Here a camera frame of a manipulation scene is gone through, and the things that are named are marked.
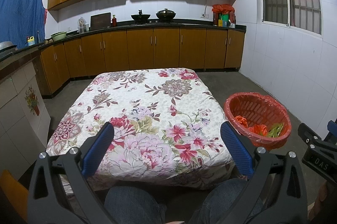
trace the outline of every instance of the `orange chair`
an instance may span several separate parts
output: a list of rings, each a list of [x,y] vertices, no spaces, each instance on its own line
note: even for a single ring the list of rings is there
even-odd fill
[[[8,170],[2,172],[0,187],[16,212],[27,221],[28,190]]]

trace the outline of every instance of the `red container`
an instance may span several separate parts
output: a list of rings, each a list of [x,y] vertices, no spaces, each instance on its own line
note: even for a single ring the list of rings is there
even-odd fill
[[[292,125],[286,108],[271,96],[259,93],[235,93],[225,102],[225,114],[232,126],[242,135],[247,136],[255,146],[263,146],[267,150],[282,147],[292,131]],[[279,137],[264,137],[249,131],[236,121],[236,116],[247,119],[248,127],[264,124],[267,130],[274,123],[284,123]]]

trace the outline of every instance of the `metal pot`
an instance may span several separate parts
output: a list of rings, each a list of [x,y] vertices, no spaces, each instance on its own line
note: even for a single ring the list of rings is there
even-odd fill
[[[176,16],[176,13],[165,8],[164,10],[158,11],[156,15],[162,23],[169,23]]]

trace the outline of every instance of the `blue gripper pad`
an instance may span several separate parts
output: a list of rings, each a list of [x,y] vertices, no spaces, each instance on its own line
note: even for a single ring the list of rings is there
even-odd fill
[[[91,138],[95,138],[91,147],[85,145],[85,142],[92,141],[90,140]],[[109,122],[106,122],[95,137],[90,137],[83,143],[82,147],[89,148],[82,160],[82,175],[86,179],[95,174],[113,139],[114,127]]]
[[[254,174],[252,157],[226,122],[221,125],[220,135],[240,173],[251,178]]]

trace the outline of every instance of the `flowerpot painting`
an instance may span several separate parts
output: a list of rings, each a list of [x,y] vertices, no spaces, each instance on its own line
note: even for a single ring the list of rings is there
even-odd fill
[[[38,108],[39,102],[32,86],[29,86],[28,90],[26,90],[25,100],[27,101],[27,106],[30,109],[30,112],[33,113],[33,115],[40,115],[40,110]]]

